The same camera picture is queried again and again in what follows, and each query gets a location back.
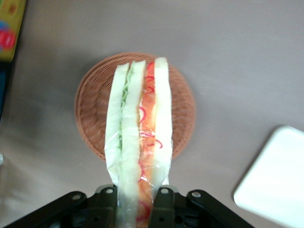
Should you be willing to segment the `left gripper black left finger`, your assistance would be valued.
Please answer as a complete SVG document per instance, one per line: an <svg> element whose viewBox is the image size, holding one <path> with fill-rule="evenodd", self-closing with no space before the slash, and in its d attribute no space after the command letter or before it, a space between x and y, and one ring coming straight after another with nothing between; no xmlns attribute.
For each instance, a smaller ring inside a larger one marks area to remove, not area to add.
<svg viewBox="0 0 304 228"><path fill-rule="evenodd" d="M117 188L100 186L91 197L73 191L8 224L7 228L113 228Z"/></svg>

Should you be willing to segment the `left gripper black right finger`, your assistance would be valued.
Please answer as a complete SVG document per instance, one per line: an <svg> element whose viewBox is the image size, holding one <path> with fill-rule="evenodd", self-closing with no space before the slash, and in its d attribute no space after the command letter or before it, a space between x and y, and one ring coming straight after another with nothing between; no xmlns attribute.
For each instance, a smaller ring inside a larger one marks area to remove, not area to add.
<svg viewBox="0 0 304 228"><path fill-rule="evenodd" d="M171 186L159 189L149 218L151 228L251 228L252 225L203 190L182 196Z"/></svg>

